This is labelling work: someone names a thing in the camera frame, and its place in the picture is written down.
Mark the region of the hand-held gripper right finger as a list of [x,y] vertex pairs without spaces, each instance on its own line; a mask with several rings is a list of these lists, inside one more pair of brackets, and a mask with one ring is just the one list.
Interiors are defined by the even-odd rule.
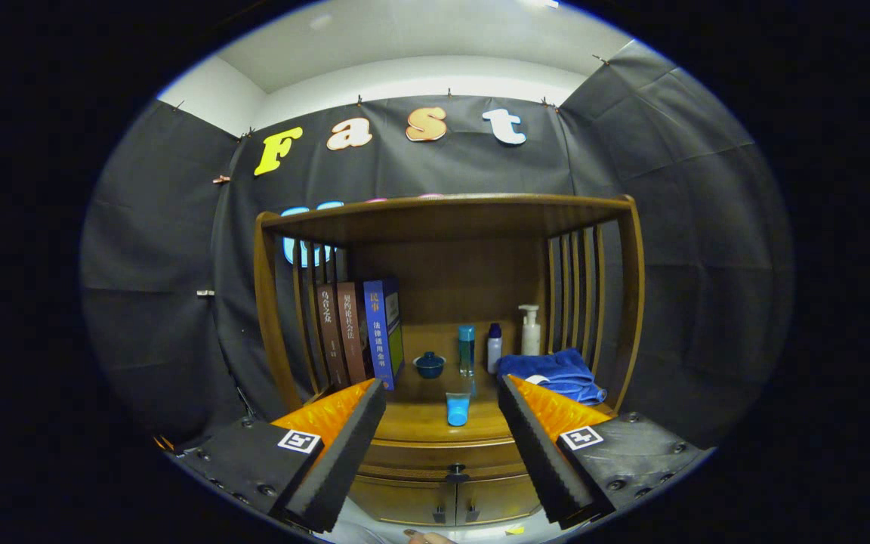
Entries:
[[642,413],[611,416],[504,376],[507,420],[547,520],[568,530],[655,498],[711,457]]

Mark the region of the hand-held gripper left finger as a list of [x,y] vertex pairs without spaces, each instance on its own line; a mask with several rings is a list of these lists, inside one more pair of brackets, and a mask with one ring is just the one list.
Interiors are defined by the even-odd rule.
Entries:
[[369,379],[273,422],[242,418],[174,458],[233,502],[328,533],[385,409],[382,382]]

